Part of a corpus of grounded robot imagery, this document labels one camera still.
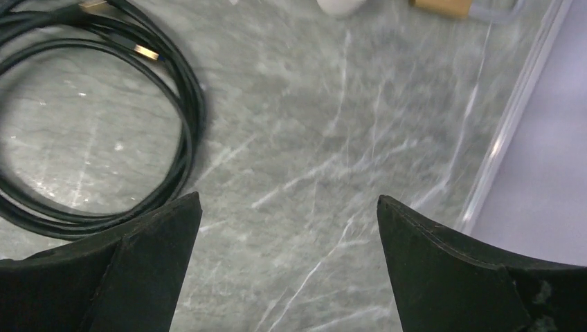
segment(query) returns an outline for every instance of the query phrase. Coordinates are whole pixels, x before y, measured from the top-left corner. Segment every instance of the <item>white round object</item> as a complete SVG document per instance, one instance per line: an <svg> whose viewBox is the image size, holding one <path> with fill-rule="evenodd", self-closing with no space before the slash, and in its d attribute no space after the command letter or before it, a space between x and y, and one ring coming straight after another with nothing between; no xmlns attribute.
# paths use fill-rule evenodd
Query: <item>white round object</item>
<svg viewBox="0 0 587 332"><path fill-rule="evenodd" d="M361 7L367 0L317 0L322 10L336 17L351 15L357 8Z"/></svg>

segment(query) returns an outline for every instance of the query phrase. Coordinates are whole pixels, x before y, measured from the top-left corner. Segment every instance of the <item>marble countertop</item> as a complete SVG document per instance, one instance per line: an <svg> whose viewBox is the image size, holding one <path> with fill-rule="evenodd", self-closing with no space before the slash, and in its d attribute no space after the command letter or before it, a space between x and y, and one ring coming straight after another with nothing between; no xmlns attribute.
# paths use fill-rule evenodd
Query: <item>marble countertop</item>
<svg viewBox="0 0 587 332"><path fill-rule="evenodd" d="M172 331L401 331L377 197L455 225L550 2L495 26L406 0L338 20L315 0L141 1L210 102L187 190L204 218ZM156 87L91 51L13 70L0 100L3 166L81 210L129 208L177 144ZM63 243L0 222L0 259Z"/></svg>

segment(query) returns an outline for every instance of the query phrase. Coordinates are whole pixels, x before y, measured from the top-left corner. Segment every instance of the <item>black cable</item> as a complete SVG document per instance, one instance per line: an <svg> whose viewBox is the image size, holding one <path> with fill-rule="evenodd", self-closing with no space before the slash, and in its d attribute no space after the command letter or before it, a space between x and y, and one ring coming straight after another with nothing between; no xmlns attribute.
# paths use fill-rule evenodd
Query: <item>black cable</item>
<svg viewBox="0 0 587 332"><path fill-rule="evenodd" d="M33 44L2 60L0 77L29 57L48 50L85 48L104 52L127 62L155 83L177 110L182 130L177 152L161 184L126 212L93 215L59 210L26 193L1 172L0 216L37 234L76 240L120 225L178 197L191 173L206 121L201 87L181 51L147 15L127 0L90 0L46 12L14 11L26 1L8 0L0 4L0 48L34 29L48 26L71 26L98 38L61 38ZM106 7L114 7L137 24L95 15ZM177 92L145 65L141 57L161 64L174 80Z"/></svg>

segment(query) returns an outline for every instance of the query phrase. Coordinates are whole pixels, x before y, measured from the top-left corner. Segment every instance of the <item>gray marble surface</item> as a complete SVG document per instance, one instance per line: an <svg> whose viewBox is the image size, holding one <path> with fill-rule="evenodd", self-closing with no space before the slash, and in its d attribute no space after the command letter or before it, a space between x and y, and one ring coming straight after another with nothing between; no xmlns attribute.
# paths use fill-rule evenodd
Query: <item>gray marble surface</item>
<svg viewBox="0 0 587 332"><path fill-rule="evenodd" d="M204 219L172 331L401 331L377 197L455 225L549 3L493 26L405 0L338 20L314 0L141 1L181 38L211 105L187 190ZM146 195L179 132L154 86L91 51L13 70L0 111L3 166L93 212ZM0 258L63 243L0 222Z"/></svg>

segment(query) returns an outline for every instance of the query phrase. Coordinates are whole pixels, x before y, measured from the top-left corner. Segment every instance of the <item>gold connector tip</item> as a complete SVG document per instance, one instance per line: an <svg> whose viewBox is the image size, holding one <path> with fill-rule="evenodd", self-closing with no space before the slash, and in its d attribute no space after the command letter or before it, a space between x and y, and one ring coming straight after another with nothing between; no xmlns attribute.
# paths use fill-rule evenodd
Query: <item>gold connector tip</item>
<svg viewBox="0 0 587 332"><path fill-rule="evenodd" d="M146 48L146 47L142 47L141 45L137 45L134 47L134 51L137 52L138 54L144 56L144 57L148 57L151 60L155 60L157 61L159 59L159 54L153 52L152 50Z"/></svg>
<svg viewBox="0 0 587 332"><path fill-rule="evenodd" d="M105 0L88 0L80 3L80 7L83 11L94 14L96 12L107 9L110 5Z"/></svg>

